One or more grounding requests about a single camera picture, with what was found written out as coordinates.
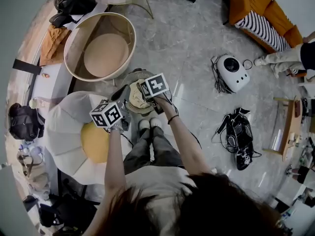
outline black bag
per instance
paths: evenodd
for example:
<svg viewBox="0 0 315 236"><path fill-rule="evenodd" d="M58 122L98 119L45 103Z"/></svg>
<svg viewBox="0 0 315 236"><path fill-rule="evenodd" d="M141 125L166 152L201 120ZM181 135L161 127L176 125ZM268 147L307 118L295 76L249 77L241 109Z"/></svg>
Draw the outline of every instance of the black bag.
<svg viewBox="0 0 315 236"><path fill-rule="evenodd" d="M222 140L221 144L227 151L234 154L236 167L240 171L248 167L252 162L252 158L261 156L260 153L254 150L252 145L251 125L244 116L247 113L249 113L249 110L235 109L233 114L224 117L221 126L216 131L221 140L221 133L226 129L227 146L224 147Z"/></svg>
<svg viewBox="0 0 315 236"><path fill-rule="evenodd" d="M70 15L85 15L96 6L95 0L55 0L54 5L58 14L49 19L49 22L57 28L65 24L75 22Z"/></svg>
<svg viewBox="0 0 315 236"><path fill-rule="evenodd" d="M44 126L38 121L38 117L45 122L45 119L38 114L37 110L30 106L21 106L14 103L9 109L9 132L16 140L32 141L37 136L44 134Z"/></svg>

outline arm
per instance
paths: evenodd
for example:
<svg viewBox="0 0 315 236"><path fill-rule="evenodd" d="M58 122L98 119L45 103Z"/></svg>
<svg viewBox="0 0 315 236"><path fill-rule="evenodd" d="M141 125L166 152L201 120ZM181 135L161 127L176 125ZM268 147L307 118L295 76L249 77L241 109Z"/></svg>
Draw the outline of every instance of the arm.
<svg viewBox="0 0 315 236"><path fill-rule="evenodd" d="M126 185L120 131L113 129L109 136L109 149L105 171L105 191L115 192Z"/></svg>
<svg viewBox="0 0 315 236"><path fill-rule="evenodd" d="M313 31L309 36L304 37L303 38L303 43L308 43L314 38L315 38L315 31Z"/></svg>
<svg viewBox="0 0 315 236"><path fill-rule="evenodd" d="M175 110L167 101L157 97L155 97L155 101L163 108L168 120L176 115ZM182 120L179 117L175 117L170 125L181 154L181 159L188 173L190 175L209 173L210 169L205 163L206 160L199 143L183 124Z"/></svg>
<svg viewBox="0 0 315 236"><path fill-rule="evenodd" d="M83 236L93 236L99 226L106 219L110 203L116 193L126 185L124 162L122 154L121 136L119 130L112 130L109 136L109 149L105 171L105 196L101 201L97 212L84 232Z"/></svg>

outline hair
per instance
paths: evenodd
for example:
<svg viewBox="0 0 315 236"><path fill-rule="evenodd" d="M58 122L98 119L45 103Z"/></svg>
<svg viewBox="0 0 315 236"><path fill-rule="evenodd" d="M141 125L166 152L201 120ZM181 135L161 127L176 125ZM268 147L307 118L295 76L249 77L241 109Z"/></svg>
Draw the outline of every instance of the hair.
<svg viewBox="0 0 315 236"><path fill-rule="evenodd" d="M109 211L96 236L158 236L159 227L148 203L156 196L141 197L142 191L130 187L112 199Z"/></svg>
<svg viewBox="0 0 315 236"><path fill-rule="evenodd" d="M282 235L276 228L279 216L267 204L251 199L226 175L189 176L195 186L183 183L176 199L176 236Z"/></svg>

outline wrist bracelet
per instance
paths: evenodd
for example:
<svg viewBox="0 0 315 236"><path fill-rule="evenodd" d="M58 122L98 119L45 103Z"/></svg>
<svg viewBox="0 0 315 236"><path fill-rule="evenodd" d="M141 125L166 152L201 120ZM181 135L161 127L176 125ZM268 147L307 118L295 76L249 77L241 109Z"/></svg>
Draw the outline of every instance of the wrist bracelet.
<svg viewBox="0 0 315 236"><path fill-rule="evenodd" d="M172 121L172 119L174 119L176 116L178 116L179 117L179 115L175 115L175 116L173 116L168 122L167 122L167 124L169 125L169 123Z"/></svg>

